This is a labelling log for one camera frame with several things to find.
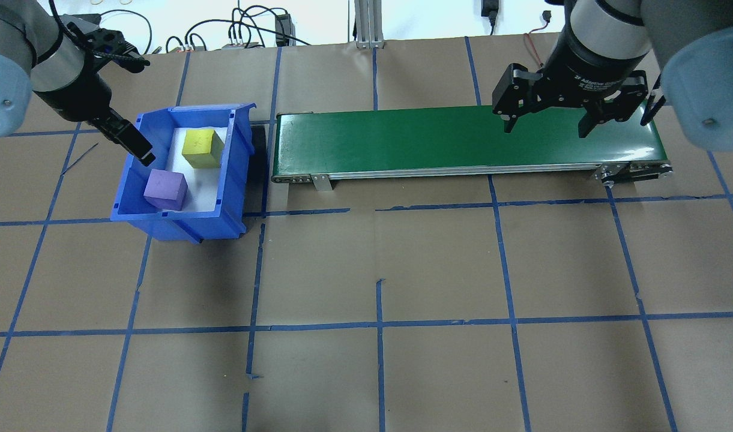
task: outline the blue plastic bin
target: blue plastic bin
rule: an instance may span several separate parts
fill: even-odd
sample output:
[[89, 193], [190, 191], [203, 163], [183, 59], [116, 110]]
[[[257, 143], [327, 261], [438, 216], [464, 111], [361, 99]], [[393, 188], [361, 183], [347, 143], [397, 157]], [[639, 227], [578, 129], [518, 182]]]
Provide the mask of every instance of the blue plastic bin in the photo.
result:
[[[169, 107], [140, 114], [136, 128], [152, 144], [155, 161], [149, 167], [129, 155], [116, 193], [111, 221], [125, 221], [157, 240], [238, 238], [246, 232], [243, 225], [243, 199], [249, 156], [254, 154], [249, 109], [255, 104], [237, 106]], [[222, 153], [220, 183], [213, 211], [161, 211], [143, 197], [151, 169], [166, 169], [169, 147], [175, 128], [227, 128]]]

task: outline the power adapter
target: power adapter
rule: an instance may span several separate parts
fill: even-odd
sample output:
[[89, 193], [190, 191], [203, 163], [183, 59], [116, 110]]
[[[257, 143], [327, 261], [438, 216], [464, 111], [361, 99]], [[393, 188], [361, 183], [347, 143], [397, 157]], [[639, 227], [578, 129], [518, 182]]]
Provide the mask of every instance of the power adapter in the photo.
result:
[[499, 11], [500, 0], [481, 0], [481, 16], [489, 17], [489, 24], [492, 25], [492, 33], [495, 32], [495, 24]]
[[[279, 14], [276, 19], [276, 33], [283, 35], [296, 36], [294, 34], [294, 23], [291, 14]], [[287, 36], [276, 35], [276, 46], [295, 46], [297, 41], [287, 38]]]

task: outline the white wall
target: white wall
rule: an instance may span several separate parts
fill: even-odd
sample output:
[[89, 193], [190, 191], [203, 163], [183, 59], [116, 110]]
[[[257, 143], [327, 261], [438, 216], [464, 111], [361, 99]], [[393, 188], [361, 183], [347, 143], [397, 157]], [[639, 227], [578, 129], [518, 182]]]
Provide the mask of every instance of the white wall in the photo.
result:
[[[38, 0], [48, 10], [47, 0]], [[237, 0], [103, 0], [91, 5], [89, 0], [56, 0], [59, 13], [100, 13], [125, 8], [144, 14], [152, 23], [152, 49], [163, 46], [168, 36], [184, 33], [196, 22], [205, 19], [229, 19]], [[311, 44], [336, 44], [351, 39], [354, 12], [352, 0], [243, 0], [242, 7], [259, 4], [287, 8], [292, 14], [297, 37]], [[501, 0], [496, 35], [528, 32], [542, 26], [541, 12], [550, 9], [553, 20], [548, 32], [558, 32], [564, 25], [563, 8], [543, 0]], [[382, 0], [383, 33], [386, 39], [451, 38], [489, 35], [489, 20], [481, 17], [481, 0]], [[273, 29], [272, 16], [256, 18], [260, 27]], [[226, 23], [210, 23], [198, 27], [209, 49], [228, 43]], [[140, 50], [147, 45], [147, 26], [132, 14], [108, 14], [103, 27], [120, 30]], [[265, 33], [269, 46], [274, 36]]]

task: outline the blue tape line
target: blue tape line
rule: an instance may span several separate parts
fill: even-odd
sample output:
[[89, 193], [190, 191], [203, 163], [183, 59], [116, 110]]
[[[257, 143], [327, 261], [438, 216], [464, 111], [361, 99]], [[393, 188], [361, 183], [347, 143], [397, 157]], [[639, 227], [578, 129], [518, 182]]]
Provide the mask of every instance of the blue tape line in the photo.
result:
[[112, 223], [109, 218], [89, 218], [89, 219], [59, 219], [56, 221], [48, 221], [49, 225], [71, 225], [71, 224], [109, 224]]
[[470, 38], [465, 36], [465, 49], [468, 50], [468, 62], [470, 73], [473, 76], [473, 88], [475, 89], [475, 104], [481, 106], [481, 92], [478, 90], [478, 76], [475, 74], [475, 62], [473, 61], [473, 50], [470, 48]]
[[6, 221], [0, 222], [0, 227], [22, 227], [29, 225], [69, 225], [69, 224], [102, 224], [111, 222], [107, 218], [95, 219], [61, 219], [56, 221]]
[[718, 166], [718, 162], [716, 162], [716, 158], [715, 156], [713, 156], [713, 152], [709, 151], [707, 153], [707, 156], [710, 158], [710, 163], [713, 164], [713, 169], [716, 170], [718, 181], [721, 183], [721, 188], [723, 188], [723, 193], [725, 194], [724, 197], [726, 197], [726, 199], [729, 201], [729, 206], [731, 206], [733, 212], [733, 197], [731, 192], [729, 192], [729, 185], [726, 184], [726, 180], [723, 178], [721, 168]]
[[268, 325], [257, 326], [257, 331], [314, 331], [346, 330], [352, 328], [378, 328], [376, 322], [322, 323], [321, 325]]
[[[70, 147], [67, 148], [67, 155], [65, 155], [65, 160], [64, 162], [62, 162], [62, 170], [60, 172], [63, 172], [65, 170], [65, 167], [67, 167], [67, 164], [70, 163], [70, 155], [72, 155], [73, 148], [75, 148], [76, 139], [78, 138], [78, 133], [77, 133], [78, 131], [80, 131], [80, 123], [76, 124], [75, 133], [73, 133], [73, 139], [70, 140]], [[45, 224], [43, 225], [42, 229], [40, 230], [40, 237], [38, 238], [38, 243], [36, 244], [35, 251], [32, 253], [31, 264], [29, 265], [29, 268], [28, 268], [28, 275], [25, 277], [24, 284], [22, 285], [20, 297], [17, 299], [17, 306], [14, 309], [14, 314], [9, 324], [9, 330], [7, 331], [7, 334], [6, 334], [6, 340], [4, 341], [4, 346], [1, 349], [0, 377], [1, 377], [1, 369], [3, 369], [4, 361], [6, 360], [6, 354], [9, 351], [9, 344], [11, 343], [14, 329], [17, 326], [17, 321], [20, 317], [20, 312], [22, 311], [22, 305], [24, 304], [25, 296], [28, 294], [29, 282], [31, 282], [31, 279], [32, 279], [32, 272], [35, 270], [35, 265], [38, 262], [38, 255], [40, 254], [41, 246], [43, 246], [43, 239], [46, 237], [48, 221], [49, 219], [51, 219], [51, 214], [54, 212], [54, 205], [56, 205], [56, 198], [57, 196], [59, 196], [59, 189], [62, 188], [63, 179], [64, 179], [64, 176], [60, 175], [56, 181], [56, 186], [54, 187], [54, 194], [52, 194], [51, 196], [51, 203], [49, 204], [49, 211], [46, 215]]]
[[201, 333], [247, 333], [248, 325], [235, 326], [183, 326], [182, 328], [135, 328], [132, 334], [201, 334]]
[[505, 284], [505, 297], [508, 301], [508, 319], [511, 325], [511, 338], [513, 340], [513, 355], [515, 357], [515, 372], [518, 378], [518, 393], [520, 394], [520, 408], [523, 411], [523, 428], [526, 432], [531, 432], [531, 420], [529, 418], [529, 405], [526, 399], [526, 383], [523, 381], [523, 365], [520, 360], [520, 344], [518, 343], [517, 319], [515, 316], [515, 306], [513, 304], [513, 292], [511, 290], [510, 273], [508, 272], [508, 257], [505, 254], [505, 243], [502, 235], [502, 224], [500, 219], [500, 208], [497, 201], [497, 192], [492, 175], [489, 175], [489, 193], [492, 195], [492, 207], [495, 211], [495, 228], [497, 230], [497, 244], [500, 251], [500, 261], [502, 264], [502, 277]]
[[377, 97], [377, 48], [372, 48], [372, 101], [374, 103], [374, 110], [379, 109], [378, 97]]
[[400, 320], [399, 322], [383, 322], [382, 326], [457, 326], [457, 325], [509, 325], [508, 318], [476, 319], [476, 320]]
[[377, 281], [377, 389], [379, 393], [379, 432], [385, 432], [385, 347], [382, 342], [382, 282]]
[[323, 208], [320, 210], [265, 211], [265, 216], [296, 216], [300, 214], [347, 213], [350, 208]]
[[51, 337], [51, 336], [117, 336], [125, 334], [119, 328], [95, 328], [88, 330], [20, 330], [15, 331], [14, 337]]
[[672, 197], [626, 197], [626, 199], [614, 199], [614, 202], [663, 202], [664, 200], [717, 200], [725, 199], [725, 195], [674, 195]]
[[733, 318], [733, 311], [686, 312], [681, 314], [647, 314], [647, 320], [701, 320], [706, 318]]
[[241, 405], [241, 432], [246, 432], [249, 427], [249, 392], [243, 393], [243, 405]]
[[518, 323], [603, 323], [635, 322], [641, 315], [594, 315], [589, 317], [536, 317], [517, 318]]
[[614, 217], [614, 224], [617, 225], [617, 234], [622, 246], [622, 253], [625, 257], [627, 273], [630, 275], [630, 284], [633, 286], [633, 293], [635, 294], [636, 303], [638, 304], [638, 312], [641, 315], [641, 323], [644, 326], [644, 335], [646, 336], [647, 345], [649, 346], [649, 354], [652, 357], [652, 364], [654, 364], [654, 374], [657, 376], [657, 384], [660, 386], [660, 394], [662, 395], [663, 404], [665, 405], [665, 413], [666, 416], [668, 416], [668, 423], [671, 425], [671, 432], [678, 432], [676, 418], [673, 414], [673, 408], [671, 407], [671, 399], [668, 397], [668, 389], [665, 388], [665, 378], [663, 378], [662, 375], [662, 368], [660, 367], [660, 360], [657, 356], [657, 349], [654, 347], [654, 339], [652, 338], [651, 329], [649, 328], [649, 320], [647, 320], [644, 301], [641, 300], [638, 279], [636, 277], [635, 270], [633, 270], [633, 260], [630, 258], [630, 250], [627, 248], [627, 240], [625, 239], [625, 233], [622, 229], [620, 214], [618, 213], [617, 204], [614, 202], [614, 195], [610, 188], [607, 188], [607, 198], [609, 206], [611, 207], [612, 216]]
[[572, 200], [512, 200], [500, 202], [498, 207], [513, 207], [527, 205], [569, 205], [569, 204], [606, 204], [606, 199], [572, 199]]
[[118, 364], [118, 373], [116, 374], [116, 383], [113, 386], [113, 399], [110, 401], [110, 410], [107, 416], [106, 432], [113, 430], [113, 422], [116, 419], [116, 407], [118, 405], [118, 396], [121, 391], [121, 380], [124, 378], [125, 360], [128, 355], [128, 344], [131, 342], [132, 329], [134, 328], [134, 317], [136, 317], [136, 307], [139, 303], [139, 289], [134, 292], [134, 301], [131, 304], [131, 312], [128, 314], [127, 330], [124, 336], [124, 348], [121, 350], [121, 359]]
[[409, 211], [409, 210], [447, 210], [452, 208], [491, 208], [490, 202], [471, 202], [463, 204], [429, 204], [429, 205], [396, 205], [391, 208], [378, 208], [375, 211]]
[[48, 135], [72, 135], [72, 134], [98, 134], [97, 129], [85, 129], [83, 131], [43, 131], [43, 132], [14, 132], [7, 137], [41, 137]]
[[182, 103], [182, 93], [185, 91], [185, 79], [187, 77], [187, 69], [190, 66], [190, 52], [185, 54], [185, 66], [182, 67], [182, 79], [179, 80], [179, 91], [176, 94], [176, 104], [179, 106]]
[[[685, 312], [676, 314], [647, 314], [647, 320], [700, 320], [733, 318], [733, 311], [726, 312]], [[521, 317], [517, 323], [594, 323], [594, 322], [635, 322], [644, 319], [638, 315], [591, 315], [585, 317]], [[466, 325], [509, 325], [509, 318], [479, 318], [472, 320], [395, 320], [394, 322], [348, 322], [313, 323], [312, 325], [262, 325], [255, 331], [316, 331], [347, 330], [353, 328], [401, 328], [402, 326], [466, 326]], [[251, 326], [190, 326], [189, 328], [136, 328], [132, 334], [193, 334], [193, 333], [248, 333]], [[13, 337], [49, 336], [112, 336], [125, 334], [124, 329], [86, 329], [86, 330], [34, 330], [15, 331]], [[0, 331], [0, 337], [7, 335]]]
[[150, 255], [150, 244], [152, 244], [152, 235], [147, 235], [145, 241], [145, 249], [142, 253], [142, 263], [139, 265], [139, 275], [136, 277], [136, 289], [142, 286], [142, 282], [145, 279], [145, 270], [147, 269], [147, 257]]
[[270, 98], [270, 123], [268, 123], [268, 142], [265, 145], [267, 152], [267, 160], [265, 161], [265, 181], [262, 184], [262, 214], [268, 210], [268, 191], [270, 190], [270, 172], [272, 170], [273, 161], [270, 157], [275, 146], [273, 145], [273, 134], [276, 132], [276, 102], [278, 102], [278, 81], [281, 76], [281, 54], [282, 47], [278, 47], [276, 51], [276, 70], [273, 72], [273, 96]]
[[28, 225], [44, 225], [45, 221], [11, 221], [0, 222], [0, 227], [22, 227]]
[[251, 374], [254, 364], [254, 339], [256, 336], [257, 310], [259, 308], [259, 286], [262, 284], [262, 255], [265, 248], [265, 224], [259, 227], [259, 244], [257, 245], [257, 264], [254, 270], [254, 293], [252, 295], [252, 318], [249, 322], [249, 346], [246, 349], [246, 374]]

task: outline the yellow cube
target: yellow cube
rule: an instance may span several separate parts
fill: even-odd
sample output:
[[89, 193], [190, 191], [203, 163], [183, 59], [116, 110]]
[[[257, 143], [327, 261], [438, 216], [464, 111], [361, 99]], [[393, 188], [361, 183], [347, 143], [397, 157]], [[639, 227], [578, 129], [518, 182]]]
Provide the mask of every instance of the yellow cube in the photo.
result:
[[224, 148], [214, 129], [192, 129], [185, 134], [182, 156], [194, 169], [218, 169]]

